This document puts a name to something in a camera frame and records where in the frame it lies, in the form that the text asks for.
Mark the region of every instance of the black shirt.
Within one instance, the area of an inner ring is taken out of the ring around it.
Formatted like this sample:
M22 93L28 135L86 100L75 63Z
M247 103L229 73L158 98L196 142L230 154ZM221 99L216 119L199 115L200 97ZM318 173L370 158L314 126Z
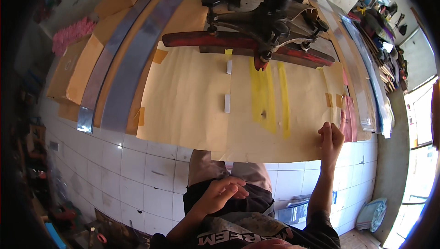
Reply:
M338 234L331 226L326 211L313 214L304 230L257 212L233 212L220 217L206 217L198 233L188 237L184 244L174 244L164 235L155 234L150 241L150 248L238 249L272 238L310 249L341 248Z

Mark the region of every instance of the red tool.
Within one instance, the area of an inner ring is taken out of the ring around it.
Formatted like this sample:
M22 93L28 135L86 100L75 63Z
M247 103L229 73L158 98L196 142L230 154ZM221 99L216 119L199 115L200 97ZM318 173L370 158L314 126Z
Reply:
M258 51L258 42L250 36L239 32L195 31L169 33L162 36L162 41L166 47L217 46L224 48L250 49L253 52L256 70L265 70L267 63L271 58L290 63L300 63L301 65L304 64L305 66L313 68L320 66L331 66L334 63L333 57L325 53L318 52L314 49L309 49L307 52L305 52L301 49L300 45L294 43L280 47L274 53L260 53ZM302 63L298 59L304 59L312 63Z

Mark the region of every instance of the yellow paint stripe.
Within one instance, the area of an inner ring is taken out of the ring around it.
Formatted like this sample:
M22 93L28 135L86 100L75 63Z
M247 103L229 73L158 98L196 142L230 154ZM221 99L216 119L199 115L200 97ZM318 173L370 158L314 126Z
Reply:
M279 87L281 90L281 114L282 114L282 127L283 138L290 136L290 107L289 107L289 95L287 94L287 78L286 68L283 62L277 62Z
M257 71L254 58L249 58L249 73L251 78L252 120L260 123L261 127L276 133L275 122L275 92L270 64L265 71Z

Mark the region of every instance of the clear plastic sheet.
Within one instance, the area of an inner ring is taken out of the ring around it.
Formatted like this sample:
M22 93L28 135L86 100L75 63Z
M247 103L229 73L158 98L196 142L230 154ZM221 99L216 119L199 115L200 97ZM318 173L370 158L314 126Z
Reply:
M369 112L369 107L373 105L374 101L369 97L369 92L365 90L365 88L362 86L362 83L360 82L361 74L357 66L357 59L351 52L350 45L346 37L343 35L341 28L339 27L336 19L333 17L333 14L336 12L333 11L333 8L329 4L328 0L309 1L316 2L322 12L322 15L327 20L330 29L333 31L333 34L336 37L338 44L342 50L347 65L347 74L349 74L351 80L353 80L352 85L354 92L350 91L350 96L356 99L355 103L357 103L357 108L359 112L359 124L362 130L376 131L376 115L370 114Z
M370 76L371 86L373 88L374 97L376 99L377 110L379 112L380 119L380 132L385 138L391 137L391 120L389 118L387 108L385 107L385 98L386 93L385 89L382 86L382 82L379 82L380 78L378 78L378 72L375 67L373 67L373 62L370 57L370 52L366 49L365 43L362 40L360 32L358 29L352 24L351 20L344 15L339 15L342 19L342 23L345 28L349 32L352 39L355 41L355 44L359 50L360 55L362 56L362 60L366 66L366 70L368 75Z

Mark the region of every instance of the white tape piece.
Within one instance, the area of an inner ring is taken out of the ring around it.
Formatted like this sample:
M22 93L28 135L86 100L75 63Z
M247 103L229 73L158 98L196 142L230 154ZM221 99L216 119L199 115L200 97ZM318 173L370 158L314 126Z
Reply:
M228 66L226 67L226 73L232 74L232 60L228 60Z
M225 94L224 95L224 112L229 113L231 111L231 95Z

